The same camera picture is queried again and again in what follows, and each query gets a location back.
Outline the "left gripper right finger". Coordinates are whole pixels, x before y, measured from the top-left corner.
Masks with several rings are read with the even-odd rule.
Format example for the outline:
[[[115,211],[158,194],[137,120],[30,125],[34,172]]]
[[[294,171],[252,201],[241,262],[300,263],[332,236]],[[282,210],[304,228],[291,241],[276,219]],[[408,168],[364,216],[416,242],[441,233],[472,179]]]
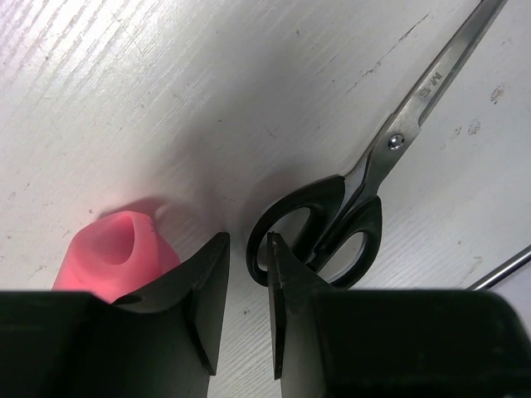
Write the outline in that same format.
[[[285,397],[527,397],[530,341],[499,295],[336,289],[267,236],[275,379]]]

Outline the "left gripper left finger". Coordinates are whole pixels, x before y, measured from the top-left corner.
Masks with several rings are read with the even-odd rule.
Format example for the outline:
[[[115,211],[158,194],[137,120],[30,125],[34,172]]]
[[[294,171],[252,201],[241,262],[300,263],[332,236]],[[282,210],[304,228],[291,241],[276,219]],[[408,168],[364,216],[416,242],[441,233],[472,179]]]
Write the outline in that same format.
[[[229,263],[230,236],[220,232],[113,303],[82,292],[2,292],[2,396],[206,396]]]

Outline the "pink capped eraser bottle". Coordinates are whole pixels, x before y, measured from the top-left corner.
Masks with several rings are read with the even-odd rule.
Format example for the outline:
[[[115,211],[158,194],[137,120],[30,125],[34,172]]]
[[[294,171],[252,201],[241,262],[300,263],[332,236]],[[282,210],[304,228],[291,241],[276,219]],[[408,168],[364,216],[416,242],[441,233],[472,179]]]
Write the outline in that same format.
[[[72,238],[52,289],[89,292],[113,303],[180,264],[150,216],[121,211],[93,222]]]

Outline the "black handled scissors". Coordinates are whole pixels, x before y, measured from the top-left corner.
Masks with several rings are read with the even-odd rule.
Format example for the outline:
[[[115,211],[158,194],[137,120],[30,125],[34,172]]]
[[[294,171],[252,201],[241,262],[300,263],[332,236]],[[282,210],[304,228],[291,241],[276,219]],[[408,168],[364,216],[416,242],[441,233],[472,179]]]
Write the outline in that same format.
[[[368,272],[382,241],[379,187],[421,132],[504,5],[503,1],[478,3],[348,172],[301,187],[260,217],[246,245],[246,267],[255,282],[268,284],[268,272],[259,265],[259,250],[267,233],[280,219],[303,208],[309,212],[308,219],[290,246],[298,261],[317,274],[353,235],[361,234],[361,250],[330,284],[348,289]]]

